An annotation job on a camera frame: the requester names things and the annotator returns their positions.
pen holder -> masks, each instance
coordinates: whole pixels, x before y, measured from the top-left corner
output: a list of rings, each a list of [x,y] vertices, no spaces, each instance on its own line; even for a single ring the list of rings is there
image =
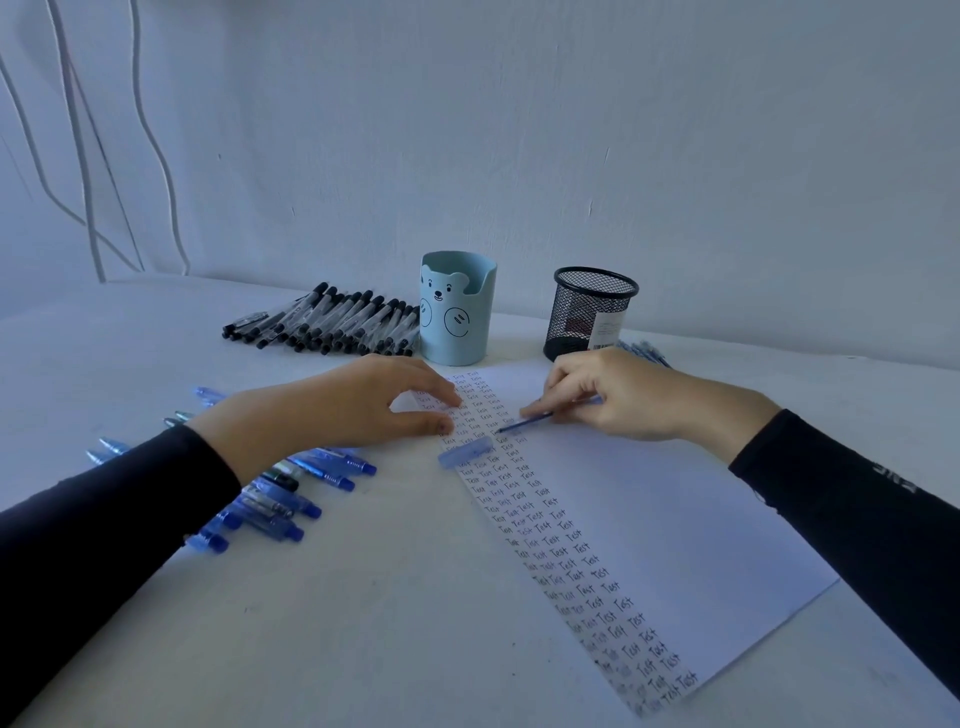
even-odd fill
[[[557,293],[543,354],[553,361],[564,353],[604,349],[620,338],[636,281],[599,268],[571,266],[553,274]]]
[[[437,251],[420,266],[420,349],[437,364],[463,367],[487,354],[496,263],[485,255]]]

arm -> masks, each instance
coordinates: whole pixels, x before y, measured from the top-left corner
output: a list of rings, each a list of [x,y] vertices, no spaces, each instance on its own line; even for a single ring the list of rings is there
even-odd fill
[[[7,725],[120,606],[240,491],[179,426],[0,513]]]
[[[0,619],[13,666],[11,722],[110,617],[240,491],[304,449],[452,431],[446,415],[394,413],[404,391],[460,398],[426,364],[370,356],[324,375],[251,390],[102,466],[0,513]]]
[[[579,400],[599,394],[600,404]],[[524,417],[556,411],[642,440],[685,439],[775,508],[960,697],[960,511],[758,392],[626,352],[557,358]]]
[[[787,410],[730,469],[960,698],[960,510]]]

left hand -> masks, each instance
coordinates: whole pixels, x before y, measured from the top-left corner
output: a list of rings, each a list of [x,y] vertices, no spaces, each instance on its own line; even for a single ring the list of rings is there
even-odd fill
[[[411,390],[450,406],[461,402],[453,384],[425,362],[371,354],[321,375],[240,392],[187,426],[245,483],[305,449],[355,448],[452,432],[453,421],[444,413],[391,411],[393,401]]]

hand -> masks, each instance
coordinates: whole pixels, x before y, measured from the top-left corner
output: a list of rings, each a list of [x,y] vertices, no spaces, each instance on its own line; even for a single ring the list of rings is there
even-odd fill
[[[581,402],[593,395],[602,403]],[[780,408],[758,392],[609,348],[557,357],[543,396],[520,415],[550,411],[557,422],[585,423],[610,435],[689,440],[730,463]]]
[[[305,449],[360,447],[453,431],[453,421],[440,412],[392,412],[393,401],[410,390],[460,405],[453,384],[424,362],[372,354],[321,375],[240,392],[187,426],[244,483]]]

cable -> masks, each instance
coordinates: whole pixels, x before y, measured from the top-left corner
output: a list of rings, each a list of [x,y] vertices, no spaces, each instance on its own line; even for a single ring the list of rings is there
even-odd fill
[[[54,24],[54,35],[57,36],[57,56],[60,59],[63,98],[66,100],[66,111],[70,117],[70,129],[73,131],[73,141],[77,146],[77,162],[80,164],[80,182],[84,189],[84,216],[86,217],[86,236],[90,240],[90,256],[93,258],[93,267],[97,271],[97,279],[99,279],[101,283],[106,283],[107,274],[104,272],[104,261],[100,259],[96,222],[93,218],[93,187],[90,184],[90,170],[86,166],[84,136],[80,131],[80,117],[77,115],[77,100],[73,96],[73,81],[70,78],[70,56],[66,47],[66,34],[63,32],[63,20],[60,17],[60,8],[57,7],[56,0],[47,0],[47,11],[50,13],[50,21]]]
[[[110,177],[110,184],[113,187],[113,195],[117,199],[117,205],[120,206],[120,213],[123,215],[124,224],[127,226],[127,233],[130,235],[130,242],[133,245],[133,252],[136,253],[136,262],[140,264],[140,270],[146,273],[147,268],[143,264],[143,258],[140,256],[140,249],[136,245],[136,237],[133,235],[133,228],[130,225],[130,218],[127,217],[127,209],[123,207],[123,199],[120,197],[120,190],[117,189],[117,180],[113,178],[113,170],[110,169],[110,163],[107,160],[107,152],[104,149],[104,142],[100,139],[100,132],[97,131],[97,122],[93,120],[93,113],[90,111],[90,104],[86,102],[84,85],[80,83],[80,76],[77,75],[77,69],[73,67],[73,61],[70,62],[70,72],[74,83],[77,85],[77,90],[80,91],[80,100],[84,104],[86,118],[90,122],[90,129],[93,130],[93,138],[97,140],[97,147],[100,149],[100,156],[103,158],[104,166],[107,168],[107,176]]]
[[[16,86],[13,85],[13,77],[10,74],[10,71],[7,68],[7,64],[3,60],[3,54],[0,54],[0,76],[3,77],[4,85],[7,87],[7,93],[10,94],[11,101],[13,101],[13,108],[16,110],[17,118],[20,120],[20,128],[23,130],[24,139],[27,142],[27,149],[30,150],[30,156],[34,161],[34,168],[36,169],[36,178],[40,182],[40,187],[43,189],[44,194],[50,198],[50,202],[57,206],[57,208],[65,213],[71,220],[79,225],[86,227],[86,221],[72,209],[67,207],[64,203],[60,201],[60,198],[54,194],[53,190],[50,189],[50,184],[47,182],[46,173],[43,171],[43,163],[40,161],[40,154],[36,150],[36,142],[34,141],[34,133],[31,131],[30,122],[27,121],[27,112],[23,108],[23,104],[20,102],[20,95],[16,91]],[[137,268],[130,259],[127,258],[120,250],[107,238],[105,235],[100,232],[96,232],[97,239],[102,241],[110,250],[123,261],[124,265],[130,268],[135,273]]]
[[[177,193],[174,190],[174,178],[170,173],[170,165],[160,150],[160,145],[156,142],[156,137],[147,123],[147,114],[143,110],[143,96],[140,93],[140,9],[137,7],[136,0],[130,0],[130,18],[133,31],[133,49],[132,49],[132,75],[133,75],[133,102],[136,105],[136,115],[140,117],[140,126],[150,140],[150,145],[154,148],[156,159],[160,162],[163,169],[163,179],[167,183],[167,198],[170,202],[170,228],[173,231],[174,242],[177,244],[177,252],[180,254],[180,260],[183,261],[183,274],[190,275],[190,258],[187,257],[183,249],[183,243],[180,241],[180,218],[177,215]]]

